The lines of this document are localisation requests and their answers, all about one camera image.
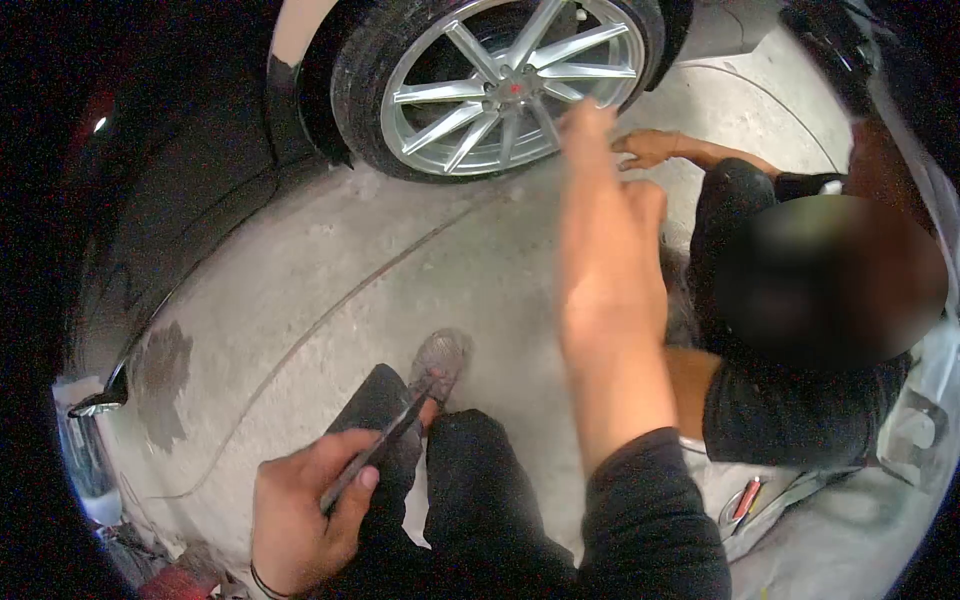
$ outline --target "wristband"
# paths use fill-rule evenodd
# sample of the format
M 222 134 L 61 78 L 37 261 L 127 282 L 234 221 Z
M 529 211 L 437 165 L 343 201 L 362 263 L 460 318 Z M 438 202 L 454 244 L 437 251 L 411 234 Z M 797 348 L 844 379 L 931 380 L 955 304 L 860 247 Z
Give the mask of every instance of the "wristband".
M 287 598 L 291 597 L 268 588 L 267 584 L 263 583 L 263 580 L 260 579 L 260 576 L 256 574 L 256 569 L 253 568 L 253 561 L 250 561 L 250 574 L 253 576 L 253 582 L 256 584 L 256 586 L 260 588 L 260 591 L 267 594 L 267 597 L 270 598 L 270 600 L 287 600 Z

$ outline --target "red pen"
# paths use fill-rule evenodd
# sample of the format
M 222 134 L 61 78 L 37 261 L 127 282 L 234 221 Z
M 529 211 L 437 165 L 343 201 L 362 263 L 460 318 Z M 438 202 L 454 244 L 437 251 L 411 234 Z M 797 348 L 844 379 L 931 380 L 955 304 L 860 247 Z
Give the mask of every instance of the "red pen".
M 754 504 L 754 500 L 756 500 L 756 494 L 760 491 L 761 485 L 759 477 L 754 477 L 754 479 L 747 484 L 747 487 L 743 490 L 743 495 L 740 496 L 739 504 L 736 505 L 736 510 L 733 511 L 734 521 L 739 521 L 747 515 L 750 507 Z

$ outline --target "concrete floor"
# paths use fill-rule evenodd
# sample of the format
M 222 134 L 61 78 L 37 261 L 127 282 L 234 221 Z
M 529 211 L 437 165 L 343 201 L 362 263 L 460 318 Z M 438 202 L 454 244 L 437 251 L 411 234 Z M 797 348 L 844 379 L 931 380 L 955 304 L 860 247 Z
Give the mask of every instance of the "concrete floor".
M 845 170 L 851 144 L 827 85 L 780 31 L 751 55 L 675 66 L 620 118 L 634 127 L 798 172 Z M 261 210 L 157 316 L 130 403 L 98 417 L 132 519 L 175 553 L 207 540 L 243 572 L 256 466 L 321 435 L 375 363 L 406 374 L 423 337 L 451 325 L 476 354 L 450 408 L 504 423 L 547 533 L 579 560 L 584 480 L 551 304 L 562 175 L 555 158 L 441 187 L 358 165 Z M 671 160 L 632 176 L 667 190 L 667 238 L 685 249 L 703 173 Z M 407 504 L 417 539 L 422 477 Z

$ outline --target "sneaker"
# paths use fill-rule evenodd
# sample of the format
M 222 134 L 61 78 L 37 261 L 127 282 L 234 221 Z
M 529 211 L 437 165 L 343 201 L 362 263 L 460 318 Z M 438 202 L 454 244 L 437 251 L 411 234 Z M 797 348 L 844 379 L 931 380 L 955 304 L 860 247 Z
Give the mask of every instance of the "sneaker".
M 472 341 L 463 331 L 445 328 L 431 333 L 417 350 L 410 369 L 408 382 L 414 395 L 426 393 L 443 412 L 471 353 Z

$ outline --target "black car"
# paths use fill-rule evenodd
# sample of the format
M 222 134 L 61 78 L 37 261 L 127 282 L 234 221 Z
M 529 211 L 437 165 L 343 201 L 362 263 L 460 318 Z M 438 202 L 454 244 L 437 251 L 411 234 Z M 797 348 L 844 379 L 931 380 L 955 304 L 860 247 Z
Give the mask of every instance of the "black car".
M 60 383 L 126 401 L 124 361 L 284 175 L 356 156 L 393 177 L 488 177 L 553 155 L 586 94 L 625 108 L 685 58 L 750 51 L 775 2 L 286 0 L 101 12 L 102 68 L 63 163 L 82 264 Z

